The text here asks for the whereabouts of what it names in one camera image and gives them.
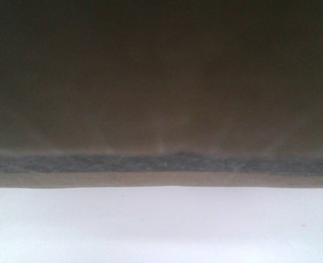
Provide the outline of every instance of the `cardboard layer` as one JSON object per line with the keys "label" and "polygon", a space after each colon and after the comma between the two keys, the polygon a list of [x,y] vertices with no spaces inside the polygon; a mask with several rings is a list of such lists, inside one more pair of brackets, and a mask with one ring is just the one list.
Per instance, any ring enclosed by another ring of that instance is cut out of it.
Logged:
{"label": "cardboard layer", "polygon": [[323,175],[226,172],[0,173],[0,187],[231,186],[323,188]]}

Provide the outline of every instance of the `white surface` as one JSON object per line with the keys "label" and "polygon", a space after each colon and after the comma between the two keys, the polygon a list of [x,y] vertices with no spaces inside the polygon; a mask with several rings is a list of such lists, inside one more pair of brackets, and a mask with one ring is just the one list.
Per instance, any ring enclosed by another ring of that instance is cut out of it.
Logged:
{"label": "white surface", "polygon": [[0,262],[323,262],[323,189],[0,189]]}

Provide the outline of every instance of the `gray foam layer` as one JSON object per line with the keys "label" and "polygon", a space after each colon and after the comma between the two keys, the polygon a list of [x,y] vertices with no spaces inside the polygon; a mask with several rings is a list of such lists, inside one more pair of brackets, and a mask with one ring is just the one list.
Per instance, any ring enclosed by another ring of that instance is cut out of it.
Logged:
{"label": "gray foam layer", "polygon": [[222,159],[190,153],[158,156],[0,156],[1,173],[108,171],[228,171],[323,175],[323,158]]}

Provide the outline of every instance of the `brown surface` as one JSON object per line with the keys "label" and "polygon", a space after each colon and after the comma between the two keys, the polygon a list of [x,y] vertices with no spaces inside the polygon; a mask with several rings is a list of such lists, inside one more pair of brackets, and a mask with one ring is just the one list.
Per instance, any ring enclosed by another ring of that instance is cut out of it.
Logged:
{"label": "brown surface", "polygon": [[126,186],[222,186],[323,188],[323,176],[261,173],[0,173],[0,187],[70,188]]}
{"label": "brown surface", "polygon": [[323,2],[98,3],[0,1],[0,153],[323,156]]}

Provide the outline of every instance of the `white paper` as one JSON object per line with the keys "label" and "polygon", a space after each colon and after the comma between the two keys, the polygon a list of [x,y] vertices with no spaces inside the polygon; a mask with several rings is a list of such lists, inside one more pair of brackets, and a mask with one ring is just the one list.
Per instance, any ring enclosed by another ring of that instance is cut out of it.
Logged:
{"label": "white paper", "polygon": [[323,262],[323,189],[0,188],[0,262]]}

